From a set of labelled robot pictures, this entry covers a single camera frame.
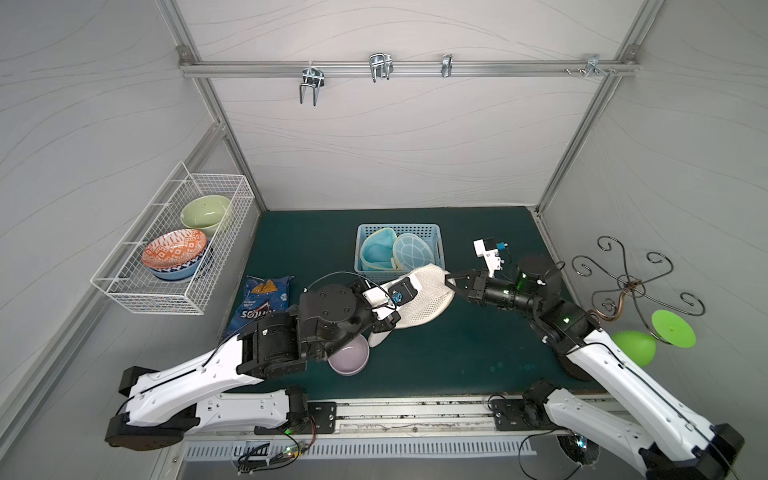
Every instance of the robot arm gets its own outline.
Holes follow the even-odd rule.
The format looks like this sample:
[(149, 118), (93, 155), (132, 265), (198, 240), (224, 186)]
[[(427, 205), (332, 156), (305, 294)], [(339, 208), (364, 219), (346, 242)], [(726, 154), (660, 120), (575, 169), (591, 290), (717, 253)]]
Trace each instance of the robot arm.
[[(479, 241), (483, 257), (486, 244), (504, 245)], [(498, 251), (493, 257), (498, 259)], [(529, 315), (542, 342), (589, 373), (639, 425), (546, 382), (523, 395), (527, 423), (578, 432), (647, 478), (725, 478), (743, 437), (728, 424), (713, 425), (656, 383), (621, 352), (593, 316), (560, 298), (561, 281), (557, 266), (539, 257), (521, 260), (514, 280), (478, 270), (445, 276), (445, 285), (470, 303)], [(398, 310), (420, 289), (413, 275), (388, 283), (386, 293), (364, 280), (326, 285), (304, 292), (298, 306), (254, 320), (237, 336), (189, 362), (163, 372), (131, 367), (120, 387), (128, 397), (125, 412), (111, 419), (106, 441), (150, 450), (179, 442), (185, 432), (213, 427), (299, 425), (308, 418), (303, 391), (222, 392), (303, 371), (308, 359), (327, 360), (368, 328), (387, 333), (400, 320)]]
[(415, 298), (420, 284), (406, 276), (384, 292), (365, 280), (325, 285), (302, 293), (298, 306), (248, 323), (214, 350), (162, 372), (131, 367), (119, 392), (125, 411), (109, 423), (106, 441), (133, 450), (163, 448), (185, 432), (223, 425), (267, 429), (297, 425), (307, 418), (306, 396), (280, 390), (264, 395), (222, 394), (306, 369), (308, 359), (326, 361), (372, 328), (385, 332), (398, 310)]
[(577, 432), (647, 478), (725, 478), (743, 437), (730, 425), (713, 425), (687, 408), (624, 355), (593, 316), (560, 298), (561, 276), (551, 262), (524, 258), (514, 281), (477, 270), (446, 278), (456, 282), (452, 288), (470, 303), (528, 314), (543, 343), (591, 375), (640, 423), (626, 422), (540, 382), (523, 395), (530, 425), (555, 424)]

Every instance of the black cable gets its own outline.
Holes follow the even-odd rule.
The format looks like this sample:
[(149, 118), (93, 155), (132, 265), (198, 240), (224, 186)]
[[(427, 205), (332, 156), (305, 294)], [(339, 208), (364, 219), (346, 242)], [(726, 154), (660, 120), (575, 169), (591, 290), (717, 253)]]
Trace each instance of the black cable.
[(252, 455), (255, 455), (259, 450), (264, 450), (264, 447), (269, 447), (269, 442), (262, 443), (261, 445), (257, 447), (253, 447), (252, 449), (248, 450), (247, 452), (243, 453), (240, 457), (237, 458), (237, 464), (240, 466), (245, 466), (245, 461)]
[[(538, 478), (530, 476), (528, 474), (528, 472), (525, 471), (525, 468), (523, 468), (523, 462), (520, 459), (520, 452), (523, 449), (523, 445), (525, 445), (525, 443), (528, 441), (528, 439), (530, 439), (532, 437), (538, 437), (540, 435), (549, 435), (550, 433), (556, 432), (558, 430), (559, 429), (552, 429), (549, 432), (532, 433), (532, 434), (528, 435), (527, 437), (525, 437), (525, 440), (520, 442), (520, 448), (518, 449), (518, 465), (520, 465), (520, 470), (525, 474), (526, 477), (530, 478), (531, 480), (538, 480)], [(573, 472), (571, 472), (567, 477), (563, 478), (562, 480), (568, 480), (570, 477), (576, 475), (576, 472), (578, 472), (579, 470), (581, 470), (581, 463), (577, 464), (576, 469)]]
[[(515, 264), (515, 262), (514, 262), (514, 260), (512, 259), (512, 254), (511, 254), (511, 253), (509, 253), (509, 249), (508, 249), (508, 248), (505, 248), (504, 250), (507, 250), (507, 257), (509, 257), (509, 265), (507, 265), (507, 268), (509, 268), (510, 266), (514, 265), (514, 264)], [(506, 276), (506, 275), (504, 274), (504, 269), (503, 269), (503, 268), (502, 268), (501, 272), (502, 272), (502, 276), (503, 276), (505, 279), (509, 280), (510, 282), (514, 282), (514, 280), (513, 280), (513, 279), (509, 278), (508, 276)]]
[[(197, 371), (197, 369), (189, 370), (188, 372), (184, 372), (184, 373), (181, 373), (181, 374), (179, 374), (179, 375), (176, 375), (175, 377), (173, 377), (173, 378), (170, 378), (170, 379), (168, 379), (168, 380), (163, 380), (162, 382), (158, 383), (157, 385), (152, 385), (151, 387), (149, 387), (149, 388), (147, 388), (147, 389), (141, 390), (141, 391), (140, 391), (139, 393), (137, 393), (136, 395), (141, 395), (142, 393), (146, 393), (146, 392), (149, 392), (149, 391), (150, 391), (150, 390), (152, 390), (152, 389), (156, 389), (156, 388), (157, 388), (157, 387), (159, 387), (159, 386), (165, 385), (165, 384), (166, 384), (166, 383), (168, 383), (168, 382), (173, 382), (175, 379), (180, 379), (181, 377), (183, 377), (183, 376), (185, 376), (185, 375), (189, 375), (190, 373), (192, 373), (192, 372), (196, 372), (196, 371)], [(124, 407), (124, 406), (126, 406), (126, 405), (128, 404), (128, 402), (130, 402), (131, 400), (135, 399), (135, 398), (136, 398), (136, 395), (130, 396), (130, 397), (128, 398), (128, 400), (126, 400), (125, 402), (122, 402), (122, 403), (120, 404), (120, 406), (118, 407), (118, 410), (116, 411), (115, 415), (120, 415), (120, 411), (123, 409), (123, 407)]]
[(359, 273), (355, 273), (355, 272), (347, 272), (345, 270), (339, 270), (339, 271), (336, 271), (336, 272), (331, 272), (331, 273), (329, 273), (327, 275), (321, 276), (319, 279), (317, 279), (314, 282), (310, 283), (310, 285), (307, 288), (305, 288), (304, 291), (306, 292), (307, 290), (312, 288), (315, 285), (315, 283), (318, 283), (320, 280), (324, 280), (324, 279), (328, 278), (329, 276), (336, 275), (337, 273), (348, 273), (349, 275), (358, 276), (358, 277), (362, 278), (363, 280), (365, 280), (366, 282), (373, 283), (374, 285), (376, 285), (379, 288), (379, 290), (384, 292), (384, 295), (386, 295), (386, 297), (390, 301), (392, 301), (392, 305), (394, 305), (394, 306), (389, 306), (389, 304), (387, 303), (386, 305), (381, 305), (381, 306), (385, 306), (385, 307), (387, 307), (388, 309), (390, 309), (392, 311), (397, 311), (397, 302), (395, 301), (395, 299), (392, 298), (392, 295), (389, 295), (389, 292), (384, 290), (383, 286), (381, 286), (378, 283), (374, 282), (370, 278), (366, 278), (363, 275), (360, 275)]
[(257, 320), (258, 320), (257, 318), (255, 318), (255, 319), (252, 319), (251, 321), (249, 321), (249, 322), (248, 322), (248, 323), (246, 323), (245, 325), (242, 325), (242, 326), (241, 326), (239, 329), (237, 329), (237, 330), (235, 330), (234, 332), (232, 332), (232, 333), (230, 333), (229, 335), (227, 335), (227, 337), (226, 337), (225, 339), (221, 340), (221, 341), (220, 341), (220, 342), (219, 342), (219, 343), (216, 345), (216, 348), (214, 348), (213, 352), (211, 352), (211, 353), (210, 353), (210, 356), (208, 357), (208, 360), (206, 360), (205, 362), (203, 362), (203, 364), (202, 364), (202, 365), (200, 365), (200, 368), (204, 368), (204, 367), (205, 367), (205, 365), (208, 365), (208, 362), (210, 362), (210, 360), (211, 360), (211, 359), (214, 357), (214, 355), (216, 355), (216, 352), (218, 352), (218, 351), (219, 351), (219, 348), (221, 348), (221, 346), (222, 346), (224, 343), (227, 343), (227, 342), (229, 342), (229, 341), (232, 339), (232, 337), (234, 337), (235, 335), (237, 335), (237, 334), (238, 334), (238, 333), (239, 333), (239, 332), (240, 332), (242, 329), (244, 329), (245, 327), (249, 326), (251, 323), (253, 323), (253, 322), (257, 321)]
[(286, 462), (285, 464), (283, 464), (283, 465), (278, 465), (277, 467), (272, 467), (272, 468), (257, 468), (257, 469), (256, 469), (256, 471), (257, 471), (257, 472), (266, 472), (266, 471), (268, 471), (268, 470), (277, 470), (278, 468), (285, 468), (285, 467), (287, 467), (288, 465), (290, 465), (290, 464), (294, 463), (294, 462), (296, 461), (296, 459), (297, 459), (297, 458), (299, 458), (299, 455), (301, 454), (301, 445), (299, 445), (299, 443), (298, 443), (298, 442), (295, 440), (295, 438), (294, 438), (294, 437), (292, 437), (292, 436), (288, 435), (287, 433), (283, 432), (283, 435), (285, 435), (285, 436), (286, 436), (286, 437), (288, 437), (289, 439), (293, 440), (293, 443), (294, 443), (294, 444), (296, 444), (296, 456), (295, 456), (295, 457), (293, 457), (292, 459), (290, 459), (290, 460), (289, 460), (288, 462)]
[(503, 396), (501, 393), (494, 393), (493, 395), (489, 396), (488, 400), (485, 400), (485, 406), (487, 406), (488, 410), (491, 410), (492, 412), (493, 412), (493, 408), (491, 408), (491, 399), (493, 399), (493, 397), (495, 397), (495, 396), (501, 397), (502, 400), (506, 400), (507, 399), (507, 397)]
[(644, 384), (645, 384), (645, 386), (646, 386), (646, 387), (648, 387), (648, 388), (651, 390), (651, 392), (655, 393), (655, 394), (656, 394), (656, 395), (657, 395), (657, 396), (658, 396), (660, 399), (664, 400), (664, 403), (666, 403), (667, 405), (669, 405), (669, 407), (670, 407), (671, 409), (673, 409), (673, 410), (675, 411), (675, 413), (677, 413), (677, 414), (680, 416), (680, 418), (682, 418), (683, 420), (685, 420), (686, 422), (688, 422), (688, 423), (689, 423), (691, 426), (693, 426), (694, 430), (696, 430), (696, 433), (698, 433), (699, 435), (701, 435), (701, 438), (702, 438), (702, 439), (704, 439), (704, 441), (705, 441), (705, 442), (707, 442), (707, 444), (709, 444), (709, 445), (712, 445), (712, 448), (715, 450), (715, 452), (717, 452), (717, 454), (718, 454), (718, 455), (719, 455), (719, 456), (720, 456), (720, 457), (721, 457), (721, 458), (722, 458), (722, 459), (725, 461), (726, 465), (728, 465), (728, 468), (729, 468), (729, 469), (730, 469), (730, 471), (733, 473), (733, 476), (736, 478), (736, 480), (741, 480), (741, 479), (739, 478), (739, 475), (736, 473), (736, 469), (735, 469), (735, 468), (733, 468), (733, 464), (731, 464), (730, 462), (728, 462), (728, 458), (726, 458), (726, 456), (725, 456), (725, 455), (723, 455), (723, 453), (720, 451), (720, 449), (719, 449), (719, 448), (717, 448), (717, 447), (715, 446), (715, 444), (713, 444), (713, 443), (712, 443), (712, 441), (711, 441), (711, 440), (709, 440), (709, 439), (707, 438), (707, 436), (706, 436), (706, 435), (704, 435), (704, 434), (701, 432), (701, 430), (699, 430), (699, 429), (696, 427), (696, 425), (694, 425), (694, 423), (693, 423), (693, 422), (691, 422), (689, 419), (687, 419), (685, 415), (683, 415), (682, 413), (680, 413), (680, 410), (676, 409), (674, 405), (672, 405), (672, 404), (671, 404), (671, 403), (670, 403), (670, 402), (669, 402), (667, 399), (665, 399), (665, 398), (664, 398), (664, 396), (662, 396), (662, 395), (661, 395), (661, 394), (660, 394), (660, 393), (659, 393), (659, 392), (658, 392), (658, 391), (657, 391), (657, 390), (656, 390), (656, 389), (655, 389), (653, 386), (651, 386), (651, 385), (650, 385), (650, 383), (648, 383), (648, 382), (647, 382), (647, 381), (646, 381), (646, 380), (645, 380), (643, 377), (641, 377), (639, 374), (637, 374), (637, 373), (636, 373), (634, 370), (632, 370), (631, 368), (629, 368), (629, 367), (626, 367), (626, 366), (624, 366), (623, 368), (624, 368), (625, 370), (627, 370), (629, 373), (631, 373), (632, 375), (636, 376), (636, 377), (637, 377), (637, 378), (638, 378), (638, 379), (639, 379), (639, 380), (640, 380), (642, 383), (644, 383)]

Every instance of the teal fabric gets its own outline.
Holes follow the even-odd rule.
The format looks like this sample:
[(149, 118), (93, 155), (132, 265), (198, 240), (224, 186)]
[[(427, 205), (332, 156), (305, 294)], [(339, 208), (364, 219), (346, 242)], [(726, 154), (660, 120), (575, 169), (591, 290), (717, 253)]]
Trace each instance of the teal fabric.
[(395, 245), (396, 238), (397, 233), (391, 228), (382, 228), (371, 233), (360, 247), (362, 269), (365, 271), (396, 270), (392, 265), (392, 247)]

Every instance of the table surface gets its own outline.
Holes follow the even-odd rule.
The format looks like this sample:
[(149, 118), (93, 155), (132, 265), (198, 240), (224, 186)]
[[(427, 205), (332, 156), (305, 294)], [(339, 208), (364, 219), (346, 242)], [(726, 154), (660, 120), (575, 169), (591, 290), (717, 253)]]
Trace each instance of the table surface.
[[(472, 242), (495, 237), (509, 244), (514, 259), (548, 256), (530, 212), (524, 207), (434, 208), (413, 210), (270, 211), (260, 221), (245, 275), (294, 275), (290, 299), (336, 270), (354, 271), (355, 239), (361, 223), (436, 223), (440, 226), (448, 271), (484, 269)], [(347, 283), (339, 274), (328, 282)], [(242, 301), (245, 278), (233, 311)], [(565, 375), (552, 351), (519, 313), (471, 305), (454, 298), (430, 323), (392, 332), (374, 349), (365, 369), (340, 376), (325, 362), (307, 370), (235, 392), (271, 392), (286, 386), (306, 389), (311, 399), (433, 396), (522, 392), (546, 378), (568, 389), (604, 392), (596, 382)]]

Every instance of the black wire stand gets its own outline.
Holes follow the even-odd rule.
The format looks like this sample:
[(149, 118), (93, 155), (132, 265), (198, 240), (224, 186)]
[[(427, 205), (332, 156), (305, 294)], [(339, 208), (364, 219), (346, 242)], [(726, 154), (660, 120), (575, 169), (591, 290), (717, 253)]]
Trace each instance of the black wire stand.
[[(645, 325), (645, 328), (648, 329), (648, 332), (650, 332), (650, 334), (656, 340), (659, 340), (660, 342), (664, 342), (667, 345), (672, 345), (665, 339), (661, 338), (657, 334), (657, 332), (654, 330), (654, 328), (651, 326), (651, 324), (649, 324), (649, 322), (645, 319), (645, 316), (643, 315), (643, 312), (641, 311), (640, 305), (638, 305), (637, 300), (640, 298), (646, 298), (670, 310), (674, 310), (675, 312), (684, 313), (686, 315), (691, 315), (691, 316), (702, 316), (707, 312), (707, 308), (704, 306), (704, 303), (701, 300), (699, 300), (699, 297), (689, 292), (682, 292), (680, 294), (680, 299), (683, 300), (683, 302), (686, 303), (688, 306), (692, 306), (696, 310), (701, 310), (698, 313), (677, 308), (676, 306), (672, 306), (669, 303), (662, 302), (661, 300), (655, 299), (652, 296), (648, 295), (648, 293), (646, 292), (645, 286), (651, 282), (654, 282), (655, 280), (659, 280), (660, 278), (665, 277), (670, 273), (672, 273), (674, 271), (674, 265), (672, 264), (672, 261), (662, 253), (658, 253), (658, 252), (646, 253), (645, 258), (649, 262), (653, 264), (660, 264), (661, 266), (668, 264), (668, 267), (667, 267), (668, 270), (662, 273), (661, 275), (656, 275), (648, 280), (642, 280), (635, 275), (629, 274), (629, 270), (627, 269), (627, 252), (624, 249), (624, 244), (622, 242), (620, 242), (619, 240), (613, 237), (609, 237), (608, 235), (603, 235), (602, 237), (598, 238), (598, 247), (600, 247), (600, 249), (603, 250), (604, 252), (610, 252), (613, 250), (612, 242), (618, 243), (619, 247), (621, 248), (621, 259), (624, 265), (624, 273), (619, 276), (616, 276), (613, 273), (609, 272), (608, 270), (603, 268), (599, 263), (594, 261), (592, 258), (587, 257), (586, 255), (577, 255), (576, 257), (573, 257), (573, 260), (571, 260), (571, 267), (579, 275), (581, 276), (592, 275), (592, 269), (586, 263), (582, 263), (580, 265), (582, 269), (586, 270), (586, 273), (583, 273), (576, 267), (576, 260), (586, 259), (592, 262), (600, 270), (603, 270), (603, 272), (606, 275), (616, 280), (616, 284), (618, 285), (618, 288), (614, 288), (610, 290), (595, 290), (592, 293), (592, 297), (591, 297), (592, 310), (590, 310), (589, 313), (593, 313), (600, 319), (606, 320), (608, 322), (616, 320), (619, 316), (621, 316), (624, 310), (624, 304), (626, 303), (627, 298), (631, 298), (632, 303), (634, 304), (634, 308), (636, 309), (637, 314), (640, 316), (640, 319), (643, 320), (643, 324)], [(601, 294), (607, 295), (605, 300), (603, 300), (602, 303), (600, 304), (602, 309), (598, 308), (597, 305), (595, 305), (595, 298), (598, 296), (601, 296)], [(618, 294), (618, 301), (614, 301), (614, 299), (612, 298), (615, 294)]]

